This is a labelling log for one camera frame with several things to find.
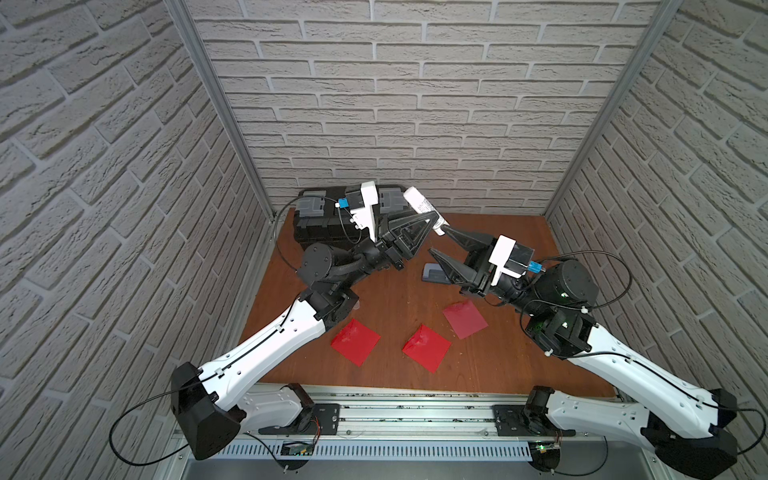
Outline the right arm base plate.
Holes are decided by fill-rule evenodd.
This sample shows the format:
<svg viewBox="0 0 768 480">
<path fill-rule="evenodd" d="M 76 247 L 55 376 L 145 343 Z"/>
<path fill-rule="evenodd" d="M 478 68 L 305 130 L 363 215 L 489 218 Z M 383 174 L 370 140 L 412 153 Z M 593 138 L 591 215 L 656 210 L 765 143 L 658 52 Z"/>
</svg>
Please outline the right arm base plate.
<svg viewBox="0 0 768 480">
<path fill-rule="evenodd" d="M 500 404 L 491 407 L 499 437 L 574 437 L 573 429 L 557 428 L 542 413 L 532 412 L 524 405 Z"/>
</svg>

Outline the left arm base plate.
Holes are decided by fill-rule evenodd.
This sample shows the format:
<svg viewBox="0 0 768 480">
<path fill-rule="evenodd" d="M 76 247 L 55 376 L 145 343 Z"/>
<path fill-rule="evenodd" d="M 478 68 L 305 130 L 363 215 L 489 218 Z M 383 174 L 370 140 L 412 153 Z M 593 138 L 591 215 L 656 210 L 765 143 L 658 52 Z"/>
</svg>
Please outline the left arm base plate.
<svg viewBox="0 0 768 480">
<path fill-rule="evenodd" d="M 286 426 L 261 428 L 258 433 L 267 436 L 305 435 L 334 436 L 337 434 L 341 405 L 315 403 L 312 409 L 304 408 L 297 418 Z"/>
</svg>

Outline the white glue stick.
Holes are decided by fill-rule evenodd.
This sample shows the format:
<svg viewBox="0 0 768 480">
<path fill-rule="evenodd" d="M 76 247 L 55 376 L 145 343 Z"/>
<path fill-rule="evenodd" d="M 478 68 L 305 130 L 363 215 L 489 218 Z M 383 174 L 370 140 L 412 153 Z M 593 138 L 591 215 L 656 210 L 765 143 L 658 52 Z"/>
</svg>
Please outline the white glue stick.
<svg viewBox="0 0 768 480">
<path fill-rule="evenodd" d="M 438 236 L 443 236 L 445 234 L 445 232 L 443 231 L 443 227 L 447 225 L 445 218 L 438 212 L 438 210 L 434 207 L 434 205 L 415 186 L 411 186 L 408 189 L 406 189 L 405 192 L 403 193 L 403 197 L 408 203 L 408 205 L 415 212 L 419 214 L 429 213 L 429 212 L 436 213 L 437 220 L 435 221 L 435 224 L 432 227 L 432 229 Z"/>
</svg>

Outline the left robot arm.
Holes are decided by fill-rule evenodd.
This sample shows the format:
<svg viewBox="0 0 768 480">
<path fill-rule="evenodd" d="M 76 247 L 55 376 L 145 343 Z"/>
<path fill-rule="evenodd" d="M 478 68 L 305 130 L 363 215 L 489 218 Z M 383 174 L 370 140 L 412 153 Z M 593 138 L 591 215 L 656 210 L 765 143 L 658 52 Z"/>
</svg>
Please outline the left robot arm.
<svg viewBox="0 0 768 480">
<path fill-rule="evenodd" d="M 201 366 L 186 362 L 171 375 L 171 410 L 192 454 L 205 460 L 247 426 L 289 426 L 313 404 L 297 386 L 250 394 L 263 376 L 305 344 L 345 320 L 359 297 L 353 286 L 376 271 L 403 269 L 437 228 L 435 211 L 383 217 L 376 238 L 348 250 L 315 242 L 297 275 L 305 288 L 275 320 L 233 350 Z"/>
</svg>

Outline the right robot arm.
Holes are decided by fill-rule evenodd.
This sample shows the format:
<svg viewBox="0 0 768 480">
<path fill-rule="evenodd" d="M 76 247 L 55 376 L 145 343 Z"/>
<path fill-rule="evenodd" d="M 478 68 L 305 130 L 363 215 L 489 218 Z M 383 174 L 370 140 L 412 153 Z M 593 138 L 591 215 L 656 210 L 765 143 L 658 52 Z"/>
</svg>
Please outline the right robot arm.
<svg viewBox="0 0 768 480">
<path fill-rule="evenodd" d="M 536 386 L 520 414 L 529 431 L 594 433 L 627 442 L 696 479 L 713 479 L 737 463 L 737 441 L 726 429 L 736 417 L 735 397 L 676 377 L 600 325 L 593 316 L 602 306 L 599 289 L 578 259 L 534 262 L 531 248 L 503 235 L 448 225 L 439 232 L 468 253 L 460 262 L 430 252 L 462 293 L 492 294 L 514 307 L 528 322 L 524 334 L 546 355 L 601 377 L 629 398 L 600 401 Z"/>
</svg>

